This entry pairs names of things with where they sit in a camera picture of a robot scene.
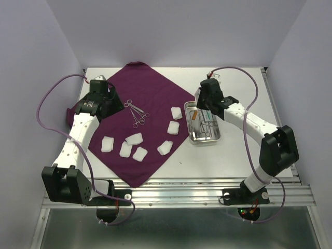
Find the scalpel with orange cover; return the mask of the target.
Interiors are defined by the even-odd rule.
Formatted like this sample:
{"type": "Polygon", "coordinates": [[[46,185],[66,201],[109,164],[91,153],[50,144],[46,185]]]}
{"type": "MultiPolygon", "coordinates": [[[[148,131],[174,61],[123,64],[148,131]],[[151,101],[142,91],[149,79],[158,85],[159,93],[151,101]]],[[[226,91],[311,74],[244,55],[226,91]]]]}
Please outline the scalpel with orange cover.
{"type": "Polygon", "coordinates": [[[193,121],[195,121],[195,119],[196,119],[196,117],[197,117],[197,114],[198,114],[198,111],[195,110],[195,111],[193,112],[193,114],[192,114],[192,118],[191,118],[193,121]]]}

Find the suture packet white green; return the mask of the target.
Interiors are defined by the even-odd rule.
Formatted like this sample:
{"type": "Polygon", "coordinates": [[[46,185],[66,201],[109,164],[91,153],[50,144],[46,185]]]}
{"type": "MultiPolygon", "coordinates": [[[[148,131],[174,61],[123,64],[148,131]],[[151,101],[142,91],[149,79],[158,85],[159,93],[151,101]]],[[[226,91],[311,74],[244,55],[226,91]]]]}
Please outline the suture packet white green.
{"type": "Polygon", "coordinates": [[[213,114],[209,110],[202,110],[201,113],[205,122],[213,122],[213,114]]]}

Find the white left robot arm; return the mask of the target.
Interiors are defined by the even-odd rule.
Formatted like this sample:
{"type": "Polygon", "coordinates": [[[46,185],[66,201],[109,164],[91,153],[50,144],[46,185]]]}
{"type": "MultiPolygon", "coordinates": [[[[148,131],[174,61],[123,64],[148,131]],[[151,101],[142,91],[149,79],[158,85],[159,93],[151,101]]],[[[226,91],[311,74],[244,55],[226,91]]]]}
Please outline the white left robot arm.
{"type": "Polygon", "coordinates": [[[90,80],[89,92],[76,105],[72,128],[65,135],[60,154],[41,173],[50,201],[89,205],[95,198],[103,204],[115,200],[112,181],[87,178],[82,168],[88,163],[86,153],[101,121],[123,109],[115,86],[104,76],[90,80]]]}

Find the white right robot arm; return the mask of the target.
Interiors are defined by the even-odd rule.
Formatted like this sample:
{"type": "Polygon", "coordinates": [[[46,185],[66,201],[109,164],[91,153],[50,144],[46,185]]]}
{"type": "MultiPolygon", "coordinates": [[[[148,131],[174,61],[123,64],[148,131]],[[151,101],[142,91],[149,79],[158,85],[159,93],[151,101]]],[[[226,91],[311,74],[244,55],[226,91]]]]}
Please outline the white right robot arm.
{"type": "Polygon", "coordinates": [[[197,108],[209,110],[223,121],[226,121],[250,136],[260,146],[259,166],[252,167],[239,189],[239,198],[251,202],[257,192],[271,180],[299,160],[295,135],[291,127],[278,127],[251,113],[231,96],[224,96],[216,79],[200,82],[197,91],[197,108]]]}

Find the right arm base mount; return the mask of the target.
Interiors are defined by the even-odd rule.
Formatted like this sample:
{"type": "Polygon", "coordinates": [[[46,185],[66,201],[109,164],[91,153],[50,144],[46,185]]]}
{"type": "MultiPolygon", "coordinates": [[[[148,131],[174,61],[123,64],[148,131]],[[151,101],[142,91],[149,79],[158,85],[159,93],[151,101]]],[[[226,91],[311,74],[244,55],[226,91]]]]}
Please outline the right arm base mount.
{"type": "Polygon", "coordinates": [[[244,182],[240,184],[239,188],[222,189],[222,195],[218,201],[225,206],[240,205],[238,208],[239,216],[250,222],[257,222],[260,218],[260,205],[270,203],[269,194],[265,187],[252,193],[244,182]]]}

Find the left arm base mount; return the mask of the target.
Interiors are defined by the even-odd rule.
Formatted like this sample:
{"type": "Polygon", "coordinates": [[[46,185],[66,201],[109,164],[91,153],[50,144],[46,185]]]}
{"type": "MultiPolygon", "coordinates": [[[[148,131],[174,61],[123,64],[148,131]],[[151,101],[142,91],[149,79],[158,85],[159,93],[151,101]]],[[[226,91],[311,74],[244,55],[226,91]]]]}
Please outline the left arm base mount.
{"type": "Polygon", "coordinates": [[[135,211],[132,190],[117,189],[112,180],[96,179],[97,191],[92,190],[86,206],[96,207],[99,224],[117,226],[126,222],[135,211]]]}

